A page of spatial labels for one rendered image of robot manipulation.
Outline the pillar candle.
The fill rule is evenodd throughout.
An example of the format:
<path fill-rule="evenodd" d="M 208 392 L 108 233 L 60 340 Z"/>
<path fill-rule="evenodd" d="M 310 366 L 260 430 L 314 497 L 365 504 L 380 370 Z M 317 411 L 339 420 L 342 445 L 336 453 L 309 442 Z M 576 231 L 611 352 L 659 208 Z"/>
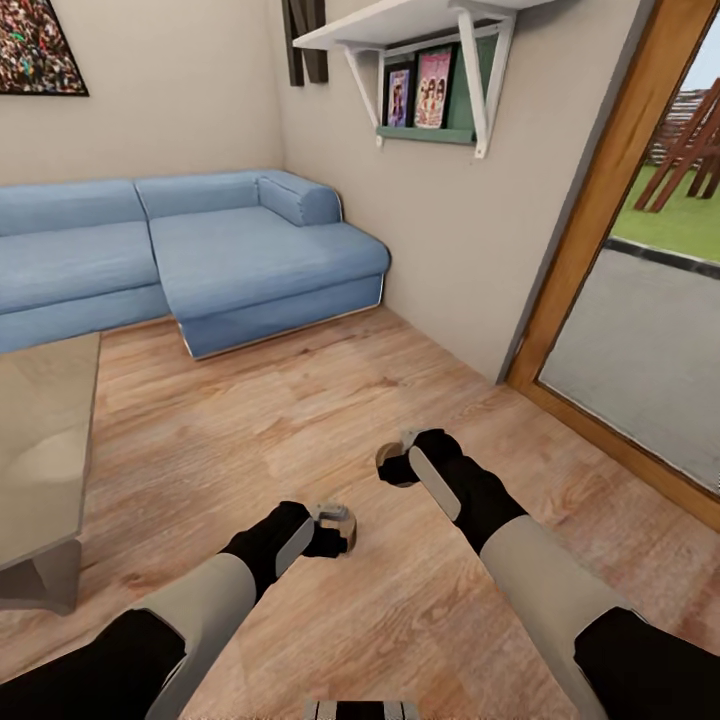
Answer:
<path fill-rule="evenodd" d="M 378 468 L 382 467 L 384 465 L 385 459 L 388 459 L 389 457 L 397 457 L 397 456 L 403 455 L 402 448 L 403 448 L 403 446 L 400 444 L 400 442 L 390 442 L 390 443 L 382 446 L 382 448 L 380 448 L 380 450 L 378 450 L 378 452 L 376 454 L 376 459 L 375 459 L 375 467 L 377 469 L 377 472 L 378 472 Z M 397 488 L 411 488 L 412 486 L 414 486 L 417 483 L 418 483 L 418 481 L 416 481 L 416 482 L 412 481 L 410 483 L 407 481 L 406 483 L 399 483 L 399 484 L 396 484 L 395 486 Z"/>
<path fill-rule="evenodd" d="M 351 551 L 356 545 L 357 524 L 355 515 L 351 515 L 349 521 L 323 521 L 323 527 L 328 529 L 338 529 L 340 536 L 347 539 L 347 551 Z"/>

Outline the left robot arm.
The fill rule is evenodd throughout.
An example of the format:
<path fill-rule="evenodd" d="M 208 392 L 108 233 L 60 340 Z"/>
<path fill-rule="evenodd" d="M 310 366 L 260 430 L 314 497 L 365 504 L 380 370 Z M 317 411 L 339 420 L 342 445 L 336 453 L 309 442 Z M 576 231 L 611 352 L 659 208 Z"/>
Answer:
<path fill-rule="evenodd" d="M 89 644 L 0 685 L 0 720 L 177 720 L 265 591 L 299 558 L 336 559 L 335 502 L 281 501 L 184 578 L 114 616 Z"/>

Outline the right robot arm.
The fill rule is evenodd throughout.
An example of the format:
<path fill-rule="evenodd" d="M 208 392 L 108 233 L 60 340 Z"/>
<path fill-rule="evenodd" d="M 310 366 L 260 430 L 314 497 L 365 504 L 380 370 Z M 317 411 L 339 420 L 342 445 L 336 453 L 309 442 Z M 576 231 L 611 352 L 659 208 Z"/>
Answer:
<path fill-rule="evenodd" d="M 389 485 L 422 481 L 586 720 L 720 720 L 720 656 L 661 631 L 547 533 L 442 428 L 399 433 Z"/>

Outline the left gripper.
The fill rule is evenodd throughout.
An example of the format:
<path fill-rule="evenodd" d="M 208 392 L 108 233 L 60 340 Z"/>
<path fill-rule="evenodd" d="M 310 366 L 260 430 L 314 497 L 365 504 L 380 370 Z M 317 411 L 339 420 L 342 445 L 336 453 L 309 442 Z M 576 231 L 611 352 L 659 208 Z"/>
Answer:
<path fill-rule="evenodd" d="M 314 542 L 304 557 L 328 557 L 336 559 L 338 554 L 347 553 L 347 539 L 340 536 L 338 529 L 328 529 L 315 525 L 316 536 Z"/>

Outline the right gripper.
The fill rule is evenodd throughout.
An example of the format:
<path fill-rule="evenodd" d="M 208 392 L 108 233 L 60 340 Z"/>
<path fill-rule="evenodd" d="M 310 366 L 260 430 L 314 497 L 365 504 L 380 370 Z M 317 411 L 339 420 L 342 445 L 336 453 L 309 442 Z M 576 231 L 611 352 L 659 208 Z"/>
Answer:
<path fill-rule="evenodd" d="M 410 483 L 412 481 L 419 481 L 418 477 L 415 477 L 407 465 L 407 457 L 409 453 L 403 453 L 403 455 L 397 457 L 389 457 L 385 459 L 384 465 L 378 468 L 379 479 L 381 481 L 388 481 L 389 485 L 396 485 L 399 483 Z"/>

